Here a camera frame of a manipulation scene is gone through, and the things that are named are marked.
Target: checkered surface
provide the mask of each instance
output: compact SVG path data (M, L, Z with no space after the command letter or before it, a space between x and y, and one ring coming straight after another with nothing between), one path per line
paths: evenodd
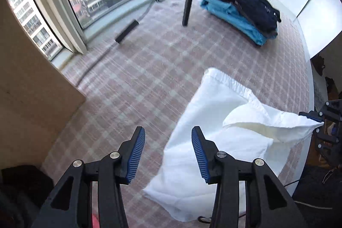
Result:
M143 126L146 144L136 178L122 186L130 228L207 227L197 221L173 220L141 193L156 175L163 148L207 68L227 73L269 106L295 113L308 109L304 50L289 19L282 15L277 39L258 47L201 9L200 0L193 1L189 26L182 27L184 1L154 5L140 26L86 75L79 89L87 101L60 134L42 167L57 182L74 160L100 160L129 139L136 126ZM75 84L118 32L110 29L90 43L86 55L75 56L63 70L66 78ZM301 145L292 149L279 176L283 183L292 181L301 149Z

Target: black folded garment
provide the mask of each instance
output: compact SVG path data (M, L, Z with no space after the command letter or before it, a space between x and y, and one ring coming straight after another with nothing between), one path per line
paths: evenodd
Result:
M263 34L271 34L281 22L280 12L267 0L221 0L232 3Z

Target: silver screw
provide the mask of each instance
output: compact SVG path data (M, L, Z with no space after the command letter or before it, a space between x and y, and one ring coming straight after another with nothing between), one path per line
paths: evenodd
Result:
M227 156L227 153L224 152L224 151L218 151L218 152L216 153L216 156L218 156L218 157L226 157L226 156Z
M73 165L74 167L79 167L79 166L82 165L82 161L76 160L76 161L74 161L74 162L72 163L72 165Z
M258 166L263 166L264 165L264 161L262 159L256 159L255 160L255 164Z
M113 153L111 153L109 156L110 156L112 159L117 159L117 158L120 156L120 154L119 154L118 152L113 152Z

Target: teal fabric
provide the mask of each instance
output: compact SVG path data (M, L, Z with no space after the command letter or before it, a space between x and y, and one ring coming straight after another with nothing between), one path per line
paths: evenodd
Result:
M262 35L245 17L241 16L233 4L220 0L202 0L201 7L242 31L257 45L262 46L266 43L268 38Z

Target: stack of folded clothes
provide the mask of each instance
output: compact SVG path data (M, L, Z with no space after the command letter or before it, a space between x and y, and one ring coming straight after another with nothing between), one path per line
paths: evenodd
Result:
M278 35L280 12L267 0L202 0L201 7L235 26L260 46Z

